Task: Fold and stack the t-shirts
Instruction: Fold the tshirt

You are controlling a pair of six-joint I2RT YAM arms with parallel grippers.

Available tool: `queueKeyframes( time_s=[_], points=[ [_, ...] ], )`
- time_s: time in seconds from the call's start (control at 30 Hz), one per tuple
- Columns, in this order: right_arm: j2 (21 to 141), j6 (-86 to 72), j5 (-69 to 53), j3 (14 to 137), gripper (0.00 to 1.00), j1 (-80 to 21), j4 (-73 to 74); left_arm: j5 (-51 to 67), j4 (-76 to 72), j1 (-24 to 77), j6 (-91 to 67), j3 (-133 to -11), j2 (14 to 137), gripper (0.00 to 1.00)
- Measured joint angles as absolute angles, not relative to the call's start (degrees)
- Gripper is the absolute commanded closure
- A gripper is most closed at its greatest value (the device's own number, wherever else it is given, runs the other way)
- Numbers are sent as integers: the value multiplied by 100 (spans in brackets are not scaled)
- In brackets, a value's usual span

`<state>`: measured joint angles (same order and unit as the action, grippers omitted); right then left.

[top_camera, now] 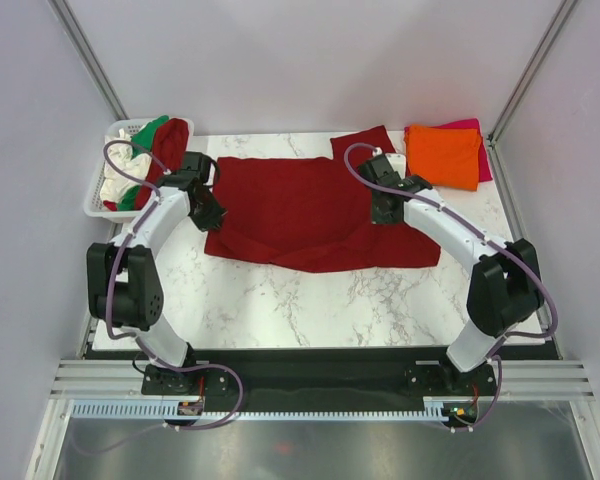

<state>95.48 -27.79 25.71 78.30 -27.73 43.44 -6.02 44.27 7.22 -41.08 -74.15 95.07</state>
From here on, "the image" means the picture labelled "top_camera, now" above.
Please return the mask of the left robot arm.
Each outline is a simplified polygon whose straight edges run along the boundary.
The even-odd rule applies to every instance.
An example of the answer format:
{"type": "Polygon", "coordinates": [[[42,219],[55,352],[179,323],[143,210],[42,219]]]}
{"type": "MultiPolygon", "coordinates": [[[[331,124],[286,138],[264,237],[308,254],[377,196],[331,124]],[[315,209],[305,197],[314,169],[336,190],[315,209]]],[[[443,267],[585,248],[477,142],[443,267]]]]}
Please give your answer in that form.
{"type": "Polygon", "coordinates": [[[135,341],[155,365],[166,368],[165,382],[178,393],[195,389],[200,371],[187,361],[192,347],[164,313],[155,257],[184,220],[201,232],[221,227],[227,210],[212,192],[219,179],[216,160],[185,153],[179,169],[149,186],[149,200],[127,229],[108,243],[92,244],[86,253],[91,316],[105,324],[110,339],[135,341]]]}

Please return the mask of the dark red t-shirt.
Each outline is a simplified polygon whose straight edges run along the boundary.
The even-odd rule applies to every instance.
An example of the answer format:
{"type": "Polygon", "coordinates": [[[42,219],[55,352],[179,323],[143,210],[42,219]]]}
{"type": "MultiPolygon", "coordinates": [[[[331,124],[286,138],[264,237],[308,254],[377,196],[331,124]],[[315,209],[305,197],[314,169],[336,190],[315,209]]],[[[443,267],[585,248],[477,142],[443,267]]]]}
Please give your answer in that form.
{"type": "Polygon", "coordinates": [[[372,224],[371,192],[348,170],[368,159],[368,145],[395,150],[386,128],[330,143],[331,157],[219,158],[214,195],[227,213],[205,254],[309,273],[436,266],[440,248],[423,233],[372,224]]]}

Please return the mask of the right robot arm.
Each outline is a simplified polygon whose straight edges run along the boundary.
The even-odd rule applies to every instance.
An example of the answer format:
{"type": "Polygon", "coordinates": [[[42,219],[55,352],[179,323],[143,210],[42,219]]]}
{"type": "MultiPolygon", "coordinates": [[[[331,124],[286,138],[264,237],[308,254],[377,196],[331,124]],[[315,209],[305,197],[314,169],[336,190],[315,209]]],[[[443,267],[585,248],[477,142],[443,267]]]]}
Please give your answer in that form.
{"type": "Polygon", "coordinates": [[[469,320],[447,347],[449,362],[437,371],[440,386],[457,394],[473,383],[473,370],[506,335],[544,305],[537,253],[526,240],[509,242],[469,221],[422,177],[402,178],[394,169],[400,157],[375,147],[371,158],[355,169],[355,177],[371,189],[374,224],[406,224],[433,240],[469,274],[469,320]]]}

